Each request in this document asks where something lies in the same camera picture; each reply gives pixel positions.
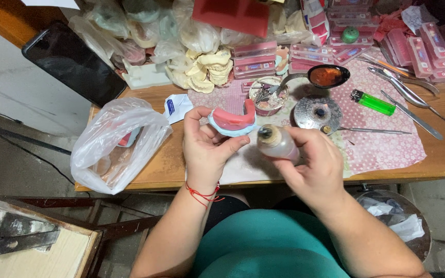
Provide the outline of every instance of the teal shirt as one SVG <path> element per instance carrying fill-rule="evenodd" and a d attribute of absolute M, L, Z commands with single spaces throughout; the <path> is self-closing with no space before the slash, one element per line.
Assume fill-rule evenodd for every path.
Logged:
<path fill-rule="evenodd" d="M 291 210 L 235 213 L 202 237 L 189 277 L 349 277 L 320 221 Z"/>

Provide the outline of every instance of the person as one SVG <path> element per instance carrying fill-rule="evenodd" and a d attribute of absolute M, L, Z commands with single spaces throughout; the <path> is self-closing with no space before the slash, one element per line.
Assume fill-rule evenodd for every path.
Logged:
<path fill-rule="evenodd" d="M 305 165 L 272 159 L 313 213 L 248 209 L 203 235 L 211 207 L 226 201 L 210 201 L 226 161 L 250 142 L 201 126 L 210 113 L 198 106 L 184 117 L 187 186 L 147 237 L 131 278 L 431 277 L 405 243 L 345 191 L 343 156 L 316 129 L 287 127 L 306 154 Z"/>

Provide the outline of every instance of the dropper bottle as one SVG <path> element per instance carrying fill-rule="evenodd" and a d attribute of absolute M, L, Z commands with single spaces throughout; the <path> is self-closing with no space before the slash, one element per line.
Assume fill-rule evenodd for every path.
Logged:
<path fill-rule="evenodd" d="M 271 157 L 289 159 L 293 165 L 300 160 L 300 151 L 288 131 L 275 125 L 263 125 L 257 132 L 257 148 Z"/>

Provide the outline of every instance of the orange liquid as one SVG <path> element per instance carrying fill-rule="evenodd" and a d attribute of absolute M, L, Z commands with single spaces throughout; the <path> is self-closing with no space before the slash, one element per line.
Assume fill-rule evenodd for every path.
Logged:
<path fill-rule="evenodd" d="M 318 68 L 310 73 L 310 82 L 319 86 L 333 86 L 342 80 L 341 71 L 335 68 Z"/>

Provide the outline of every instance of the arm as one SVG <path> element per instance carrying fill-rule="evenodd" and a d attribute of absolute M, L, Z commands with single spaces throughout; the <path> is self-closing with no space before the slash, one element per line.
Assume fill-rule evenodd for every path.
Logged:
<path fill-rule="evenodd" d="M 187 183 L 204 195 L 216 189 L 228 158 L 250 142 L 248 136 L 222 142 L 225 136 L 210 125 L 200 126 L 199 120 L 210 113 L 211 109 L 198 106 L 186 113 L 184 118 L 183 154 L 188 172 Z M 197 195 L 195 197 L 197 199 L 185 186 L 179 189 L 168 211 L 147 237 L 133 263 L 131 278 L 183 277 L 188 274 L 210 209 L 209 201 Z"/>
<path fill-rule="evenodd" d="M 306 165 L 274 159 L 275 166 L 327 227 L 341 261 L 357 278 L 430 277 L 422 262 L 389 227 L 343 187 L 343 156 L 317 129 L 287 128 L 306 153 Z"/>

